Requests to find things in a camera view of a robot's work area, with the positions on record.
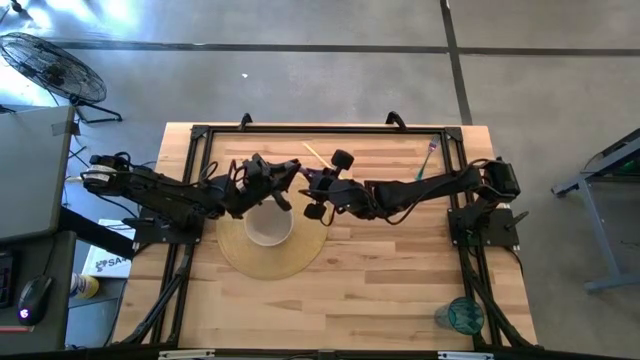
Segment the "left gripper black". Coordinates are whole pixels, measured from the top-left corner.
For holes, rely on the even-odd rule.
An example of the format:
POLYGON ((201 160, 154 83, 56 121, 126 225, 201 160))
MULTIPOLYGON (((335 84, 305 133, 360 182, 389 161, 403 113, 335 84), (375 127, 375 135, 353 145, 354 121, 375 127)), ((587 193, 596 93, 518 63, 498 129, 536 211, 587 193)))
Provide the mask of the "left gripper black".
POLYGON ((248 210, 261 205, 269 196, 281 210, 290 211, 292 206, 281 191, 288 191, 300 168, 298 159, 274 164, 254 154, 239 168, 239 185, 234 173, 230 177, 232 185, 223 200, 226 212, 234 219, 241 219, 248 210))

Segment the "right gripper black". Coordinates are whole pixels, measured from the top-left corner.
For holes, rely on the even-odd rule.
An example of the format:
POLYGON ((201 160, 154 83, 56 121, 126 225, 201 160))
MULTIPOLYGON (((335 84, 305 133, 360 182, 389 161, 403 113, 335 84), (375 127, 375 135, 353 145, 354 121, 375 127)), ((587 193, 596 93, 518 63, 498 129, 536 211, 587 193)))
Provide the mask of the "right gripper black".
POLYGON ((322 220, 326 213, 325 203, 334 206, 338 214, 348 212, 359 219, 375 218, 375 200, 373 195, 360 183, 350 179, 340 179, 343 171, 348 171, 354 157, 341 149, 337 149, 332 158, 332 169, 322 170, 305 168, 301 170, 308 181, 307 189, 300 194, 312 199, 304 209, 304 216, 311 220, 322 220))

